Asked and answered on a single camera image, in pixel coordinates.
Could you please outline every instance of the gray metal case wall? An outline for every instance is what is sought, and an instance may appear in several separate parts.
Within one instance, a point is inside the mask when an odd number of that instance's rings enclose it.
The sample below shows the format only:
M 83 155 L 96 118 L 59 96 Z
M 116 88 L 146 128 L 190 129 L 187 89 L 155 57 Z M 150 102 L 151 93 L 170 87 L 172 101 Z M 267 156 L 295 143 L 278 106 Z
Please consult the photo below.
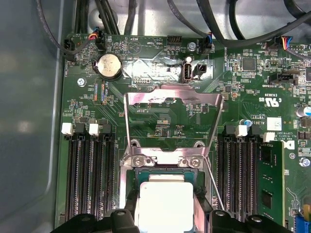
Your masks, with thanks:
M 111 0 L 120 31 L 128 0 Z M 133 33 L 196 36 L 170 12 L 166 0 L 137 0 Z M 226 0 L 211 0 L 226 38 L 234 38 Z M 297 0 L 305 11 L 310 0 Z M 74 0 L 42 0 L 55 37 L 72 29 Z M 208 31 L 196 0 L 176 0 L 190 22 Z M 89 26 L 100 22 L 93 0 Z M 0 8 L 0 232 L 48 233 L 54 226 L 62 64 L 46 38 L 34 0 L 3 1 Z M 237 21 L 245 37 L 270 32 L 293 21 L 283 0 L 239 0 Z M 310 42 L 311 28 L 301 25 L 290 35 Z

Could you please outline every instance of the motherboard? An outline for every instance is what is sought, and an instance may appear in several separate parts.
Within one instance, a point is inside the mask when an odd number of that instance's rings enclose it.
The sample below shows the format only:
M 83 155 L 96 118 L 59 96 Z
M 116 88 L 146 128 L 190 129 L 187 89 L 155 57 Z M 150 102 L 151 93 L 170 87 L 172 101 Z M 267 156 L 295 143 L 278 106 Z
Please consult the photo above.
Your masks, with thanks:
M 66 43 L 74 48 L 87 38 L 71 34 Z M 311 55 L 311 44 L 290 48 Z M 124 94 L 150 93 L 169 83 L 224 98 L 208 156 L 225 209 L 240 221 L 259 214 L 298 232 L 303 209 L 311 205 L 311 61 L 268 43 L 227 49 L 202 38 L 125 35 L 103 35 L 68 60 L 57 226 L 79 213 L 101 219 L 135 188 L 133 169 L 126 194 L 120 191 L 128 146 Z M 174 151 L 207 145 L 216 109 L 168 98 L 129 106 L 128 114 L 132 146 Z M 140 170 L 139 179 L 149 172 Z M 183 172 L 205 195 L 202 172 Z M 209 201 L 220 208 L 215 190 Z

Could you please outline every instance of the capacitor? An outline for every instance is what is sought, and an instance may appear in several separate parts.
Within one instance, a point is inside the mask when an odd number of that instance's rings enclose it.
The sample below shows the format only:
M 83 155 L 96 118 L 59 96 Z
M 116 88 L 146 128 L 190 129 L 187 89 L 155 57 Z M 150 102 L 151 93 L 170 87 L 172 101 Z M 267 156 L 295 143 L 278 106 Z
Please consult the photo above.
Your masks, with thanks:
M 297 109 L 296 114 L 298 117 L 310 117 L 311 107 L 300 107 Z
M 93 70 L 106 81 L 114 81 L 122 74 L 122 61 L 114 54 L 104 54 L 93 63 Z
M 250 120 L 240 120 L 240 125 L 246 125 L 248 128 L 253 125 L 252 121 Z

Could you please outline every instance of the blue connector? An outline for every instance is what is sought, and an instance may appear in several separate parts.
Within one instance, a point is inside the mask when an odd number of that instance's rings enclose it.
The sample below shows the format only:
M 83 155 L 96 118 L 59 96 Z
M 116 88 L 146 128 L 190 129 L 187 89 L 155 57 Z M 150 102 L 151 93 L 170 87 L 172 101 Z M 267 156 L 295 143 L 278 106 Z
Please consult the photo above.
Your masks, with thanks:
M 303 217 L 295 217 L 295 233 L 310 233 L 310 222 L 305 221 Z

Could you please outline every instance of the white connector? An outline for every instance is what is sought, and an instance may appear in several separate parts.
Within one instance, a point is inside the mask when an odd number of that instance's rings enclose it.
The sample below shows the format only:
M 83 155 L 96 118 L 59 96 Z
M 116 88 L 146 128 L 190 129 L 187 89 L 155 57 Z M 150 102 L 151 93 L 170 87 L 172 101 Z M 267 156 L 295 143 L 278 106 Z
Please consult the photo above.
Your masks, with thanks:
M 90 124 L 88 133 L 92 136 L 98 136 L 99 135 L 99 124 Z
M 263 134 L 263 141 L 264 142 L 270 142 L 270 141 L 274 141 L 274 138 L 276 137 L 276 133 L 275 132 L 265 132 Z
M 61 132 L 64 135 L 70 135 L 71 136 L 73 134 L 72 123 L 63 123 Z
M 247 126 L 246 125 L 238 125 L 235 132 L 236 137 L 245 137 L 247 136 Z

